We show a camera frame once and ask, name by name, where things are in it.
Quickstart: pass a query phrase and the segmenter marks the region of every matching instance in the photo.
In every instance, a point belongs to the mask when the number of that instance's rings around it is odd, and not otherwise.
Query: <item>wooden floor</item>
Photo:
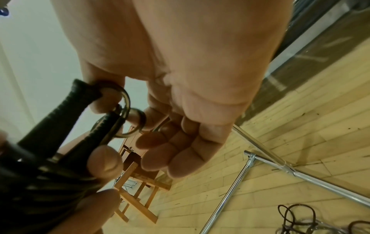
[[[351,13],[272,74],[238,124],[297,168],[370,196],[370,11]],[[246,163],[252,148],[231,134],[197,173],[160,191],[150,210],[157,224],[129,208],[114,215],[106,234],[197,234]],[[145,204],[150,194],[140,196]],[[274,233],[279,204],[305,203],[325,221],[370,221],[370,209],[268,165],[240,184],[213,234]],[[298,218],[308,215],[297,210]]]

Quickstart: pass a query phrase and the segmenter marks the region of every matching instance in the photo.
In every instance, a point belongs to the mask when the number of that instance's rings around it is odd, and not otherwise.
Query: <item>wooden stool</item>
[[[123,200],[127,201],[127,203],[128,203],[126,205],[126,207],[123,209],[123,211],[120,211],[119,209],[117,209],[115,211],[115,213],[118,214],[125,222],[128,222],[128,218],[127,218],[127,216],[124,215],[124,213],[128,209],[129,205],[132,205],[138,211],[140,211],[143,215],[145,215],[148,219],[150,219],[153,223],[156,223],[158,217],[155,216],[148,208],[149,208],[151,202],[153,201],[154,196],[157,193],[159,188],[164,189],[166,191],[169,191],[171,186],[167,185],[167,184],[164,184],[164,183],[161,183],[161,182],[158,182],[158,181],[155,181],[154,179],[148,178],[144,175],[140,175],[140,174],[136,173],[137,169],[141,169],[140,167],[138,168],[138,166],[139,166],[139,164],[137,164],[136,162],[132,162],[131,165],[125,170],[125,172],[121,176],[121,178],[119,178],[119,180],[114,185],[114,187],[116,189],[118,189],[118,191],[121,195],[121,198]],[[133,178],[133,179],[141,182],[141,185],[140,185],[139,189],[136,191],[135,195],[133,195],[133,196],[122,188],[124,183],[129,178]],[[140,193],[142,192],[142,190],[144,189],[146,184],[148,184],[150,186],[153,186],[154,189],[153,189],[152,193],[150,194],[150,196],[148,198],[148,201],[145,203],[145,205],[143,205],[139,202],[138,197],[139,197]]]

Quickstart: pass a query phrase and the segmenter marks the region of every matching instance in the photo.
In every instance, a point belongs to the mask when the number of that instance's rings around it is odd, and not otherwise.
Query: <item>wooden chair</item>
[[[119,178],[119,180],[115,183],[114,187],[119,191],[121,198],[125,200],[128,204],[122,211],[117,209],[115,213],[118,214],[125,222],[128,222],[128,218],[127,216],[125,216],[124,213],[126,212],[128,207],[132,205],[143,215],[145,215],[148,219],[150,219],[153,223],[156,223],[158,217],[154,215],[148,208],[151,202],[153,201],[154,196],[159,188],[169,191],[171,186],[155,180],[155,176],[158,174],[158,172],[144,171],[140,167],[140,159],[141,157],[138,154],[136,154],[135,152],[131,152],[127,159],[123,162],[124,173],[121,176],[121,178]],[[139,189],[136,191],[134,195],[129,194],[126,190],[122,188],[124,183],[129,178],[141,182]],[[145,185],[150,185],[151,187],[153,187],[153,191],[150,194],[145,205],[143,205],[140,203],[138,197],[142,190],[144,189]]]

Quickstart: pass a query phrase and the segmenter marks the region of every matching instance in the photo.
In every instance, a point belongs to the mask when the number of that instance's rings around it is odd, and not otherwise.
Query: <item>palm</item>
[[[276,12],[274,4],[282,10]],[[201,167],[225,142],[258,90],[290,10],[289,0],[55,0],[54,5],[86,80],[122,86],[125,76],[147,81],[146,128],[167,116],[171,121],[138,140],[139,148],[149,149],[142,165],[168,167],[173,177]],[[108,111],[118,101],[117,94],[106,92],[95,109]]]

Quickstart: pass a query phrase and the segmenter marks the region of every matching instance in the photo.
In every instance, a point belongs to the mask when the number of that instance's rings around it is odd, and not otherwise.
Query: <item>metal pipe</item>
[[[213,212],[203,229],[200,231],[199,234],[207,234],[211,227],[213,226],[214,222],[216,222],[217,218],[221,214],[223,208],[225,207],[227,201],[231,198],[232,194],[234,193],[235,189],[239,185],[239,183],[243,180],[244,176],[246,175],[248,169],[250,169],[254,164],[254,156],[255,154],[251,153],[248,155],[249,159],[246,163],[246,165],[243,167],[242,171],[239,173],[238,177],[234,181],[234,183],[231,185],[227,193],[225,194],[224,198],[220,202],[220,204],[217,206],[216,210]]]
[[[266,158],[263,158],[261,156],[255,155],[254,158],[256,160],[259,160],[261,162],[264,162],[264,163],[266,163],[268,165],[271,165],[273,167],[280,168],[280,166],[277,165],[276,163],[274,163],[274,162],[272,162],[272,161],[270,161],[270,160],[268,160]],[[322,188],[325,188],[325,189],[327,189],[327,190],[329,190],[331,192],[334,192],[334,193],[336,193],[336,194],[338,194],[340,196],[346,197],[346,198],[348,198],[348,199],[350,199],[352,201],[358,202],[358,203],[360,203],[360,204],[362,204],[362,205],[367,206],[367,207],[370,208],[370,198],[368,198],[368,197],[364,197],[364,196],[362,196],[362,195],[360,195],[358,193],[352,192],[350,190],[347,190],[345,188],[339,187],[339,186],[334,185],[332,183],[323,181],[321,179],[318,179],[316,177],[313,177],[311,175],[308,175],[308,174],[306,174],[304,172],[300,172],[300,171],[298,171],[296,169],[293,170],[292,175],[295,176],[295,177],[301,178],[301,179],[303,179],[305,181],[308,181],[310,183],[313,183],[315,185],[318,185],[318,186],[320,186]]]
[[[292,173],[293,167],[289,165],[285,160],[281,159],[279,156],[277,156],[274,152],[266,148],[262,143],[258,142],[256,139],[254,139],[251,135],[249,135],[246,131],[241,129],[239,126],[234,125],[232,127],[233,132],[235,132],[238,136],[246,140],[248,143],[252,144],[254,147],[256,147],[258,150],[261,151],[266,157],[270,158],[274,163],[279,165],[279,168],[282,170],[285,170],[287,172]]]

